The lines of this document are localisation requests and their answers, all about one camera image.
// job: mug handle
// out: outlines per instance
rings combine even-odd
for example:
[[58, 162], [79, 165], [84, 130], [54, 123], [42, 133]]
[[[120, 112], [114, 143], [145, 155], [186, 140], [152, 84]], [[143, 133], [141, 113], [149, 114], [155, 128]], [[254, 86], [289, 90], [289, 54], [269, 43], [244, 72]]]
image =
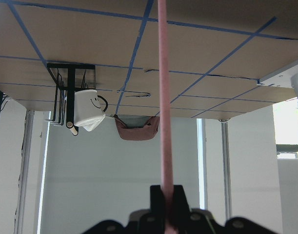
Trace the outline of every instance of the mug handle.
[[105, 102], [105, 108], [103, 109], [103, 112], [105, 112], [108, 109], [108, 105], [109, 105], [108, 101], [100, 95], [98, 95], [98, 97], [101, 98]]

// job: window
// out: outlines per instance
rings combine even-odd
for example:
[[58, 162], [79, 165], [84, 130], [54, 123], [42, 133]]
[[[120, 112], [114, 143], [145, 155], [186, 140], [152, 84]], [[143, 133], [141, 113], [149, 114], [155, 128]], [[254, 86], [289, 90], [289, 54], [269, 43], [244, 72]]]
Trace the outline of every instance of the window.
[[298, 159], [298, 99], [273, 105], [278, 159]]

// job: white wall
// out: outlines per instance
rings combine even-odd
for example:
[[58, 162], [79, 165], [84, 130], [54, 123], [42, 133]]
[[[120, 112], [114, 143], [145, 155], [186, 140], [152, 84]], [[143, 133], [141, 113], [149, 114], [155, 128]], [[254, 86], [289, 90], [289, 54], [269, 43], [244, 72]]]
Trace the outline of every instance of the white wall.
[[[196, 120], [173, 118], [172, 136], [175, 183], [199, 207]], [[132, 211], [149, 208], [149, 186], [159, 183], [159, 133], [126, 141], [113, 119], [78, 136], [50, 126], [41, 233], [79, 234], [109, 218], [125, 225]]]
[[[206, 120], [208, 207], [225, 222], [221, 123]], [[282, 212], [272, 107], [228, 122], [232, 216], [282, 233]]]
[[298, 234], [298, 160], [278, 159], [283, 233]]
[[[0, 234], [14, 232], [26, 109], [14, 100], [0, 114]], [[23, 233], [34, 234], [42, 112], [35, 112]]]

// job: pink rod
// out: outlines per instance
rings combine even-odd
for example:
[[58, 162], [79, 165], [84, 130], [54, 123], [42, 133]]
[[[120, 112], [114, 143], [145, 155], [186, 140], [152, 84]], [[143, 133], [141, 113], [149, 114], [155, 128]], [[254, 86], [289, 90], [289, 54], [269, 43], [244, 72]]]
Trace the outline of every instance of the pink rod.
[[168, 76], [168, 39], [166, 0], [158, 0], [159, 8], [159, 102], [160, 102], [160, 144], [161, 144], [161, 189], [166, 202], [165, 233], [176, 233], [170, 225], [174, 193], [172, 141], [170, 123], [170, 92]]

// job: screw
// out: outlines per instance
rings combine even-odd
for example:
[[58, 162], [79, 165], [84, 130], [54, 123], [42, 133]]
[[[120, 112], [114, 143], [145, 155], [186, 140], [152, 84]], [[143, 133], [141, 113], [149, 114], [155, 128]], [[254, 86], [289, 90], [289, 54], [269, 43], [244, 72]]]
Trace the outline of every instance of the screw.
[[235, 220], [232, 223], [232, 226], [234, 226], [235, 228], [244, 228], [244, 224], [240, 220]]
[[193, 221], [198, 221], [201, 219], [201, 216], [199, 214], [193, 213], [192, 215], [190, 215], [190, 219]]
[[115, 226], [109, 226], [109, 227], [106, 228], [106, 231], [107, 232], [113, 232], [113, 231], [115, 231], [115, 229], [116, 229]]
[[147, 218], [147, 221], [148, 221], [148, 222], [154, 222], [154, 221], [155, 221], [155, 218], [154, 218], [154, 217], [148, 217], [148, 218]]

